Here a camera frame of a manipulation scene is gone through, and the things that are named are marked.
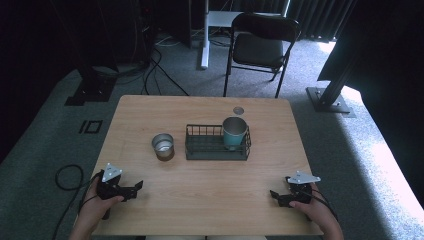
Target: cup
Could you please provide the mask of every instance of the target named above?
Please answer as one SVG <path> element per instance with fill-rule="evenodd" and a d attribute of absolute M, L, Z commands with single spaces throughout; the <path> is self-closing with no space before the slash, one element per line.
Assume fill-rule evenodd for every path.
<path fill-rule="evenodd" d="M 174 139 L 168 133 L 156 135 L 152 140 L 156 157 L 161 161 L 168 161 L 174 157 Z"/>
<path fill-rule="evenodd" d="M 229 150 L 236 150 L 235 145 L 241 145 L 247 131 L 247 123 L 240 117 L 228 117 L 222 123 L 224 144 Z"/>

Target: gray carpet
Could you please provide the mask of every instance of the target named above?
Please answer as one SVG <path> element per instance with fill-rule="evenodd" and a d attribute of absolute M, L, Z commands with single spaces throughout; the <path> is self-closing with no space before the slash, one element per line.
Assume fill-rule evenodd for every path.
<path fill-rule="evenodd" d="M 211 45 L 209 68 L 199 69 L 200 48 L 189 49 L 164 41 L 159 65 L 191 96 L 222 96 L 228 49 Z M 423 209 L 401 174 L 384 138 L 364 107 L 360 94 L 345 88 L 342 96 L 356 117 L 317 113 L 306 87 L 325 87 L 316 82 L 328 57 L 320 45 L 302 40 L 292 51 L 280 98 L 290 101 L 314 175 L 320 176 L 320 190 L 339 215 L 346 239 L 424 239 Z M 158 52 L 153 58 L 159 61 Z M 120 66 L 121 71 L 134 66 Z M 64 106 L 80 82 L 77 71 L 60 81 L 37 117 L 0 165 L 0 239 L 51 239 L 61 214 L 74 192 L 55 184 L 61 167 L 77 164 L 88 181 L 106 136 L 119 98 L 140 94 L 147 71 L 118 79 L 109 102 L 87 102 Z M 234 70 L 227 96 L 273 98 L 277 82 L 269 83 L 264 73 Z M 147 79 L 151 95 L 183 95 L 160 69 Z M 84 121 L 103 121 L 98 133 L 80 133 Z M 79 172 L 68 169 L 60 182 L 75 186 Z M 57 239 L 66 239 L 76 216 L 70 207 Z M 268 236 L 270 240 L 320 239 L 306 236 Z M 95 237 L 134 239 L 134 237 Z"/>

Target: chair backrest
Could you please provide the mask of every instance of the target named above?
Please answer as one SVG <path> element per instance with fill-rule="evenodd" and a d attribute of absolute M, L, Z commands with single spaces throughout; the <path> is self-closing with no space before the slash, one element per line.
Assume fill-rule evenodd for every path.
<path fill-rule="evenodd" d="M 245 31 L 258 37 L 294 43 L 300 35 L 296 20 L 282 16 L 241 13 L 234 18 L 232 32 Z"/>

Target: hand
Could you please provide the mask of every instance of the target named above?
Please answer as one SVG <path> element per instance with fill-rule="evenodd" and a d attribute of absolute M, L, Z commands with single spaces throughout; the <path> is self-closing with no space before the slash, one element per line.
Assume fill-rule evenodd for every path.
<path fill-rule="evenodd" d="M 91 233 L 96 229 L 97 224 L 100 222 L 106 211 L 113 205 L 122 202 L 124 197 L 116 196 L 106 200 L 102 200 L 97 196 L 97 184 L 99 177 L 96 177 L 90 189 L 87 191 L 78 219 L 75 222 L 74 229 L 72 230 L 69 239 L 89 239 Z"/>
<path fill-rule="evenodd" d="M 315 184 L 311 184 L 313 189 L 312 195 L 322 199 L 322 196 L 317 193 L 318 188 Z M 331 213 L 327 206 L 312 198 L 309 204 L 301 203 L 298 201 L 292 201 L 289 203 L 293 208 L 306 214 L 312 221 L 314 221 L 320 227 L 324 233 L 324 239 L 326 240 L 341 240 L 343 239 L 343 232 L 340 225 L 334 215 Z"/>

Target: wire basket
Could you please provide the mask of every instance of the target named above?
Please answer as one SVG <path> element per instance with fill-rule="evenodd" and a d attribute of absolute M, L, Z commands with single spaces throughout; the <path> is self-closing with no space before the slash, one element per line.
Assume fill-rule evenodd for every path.
<path fill-rule="evenodd" d="M 224 144 L 222 125 L 188 124 L 185 146 L 187 160 L 247 160 L 251 146 L 249 127 L 241 144 L 230 146 Z"/>

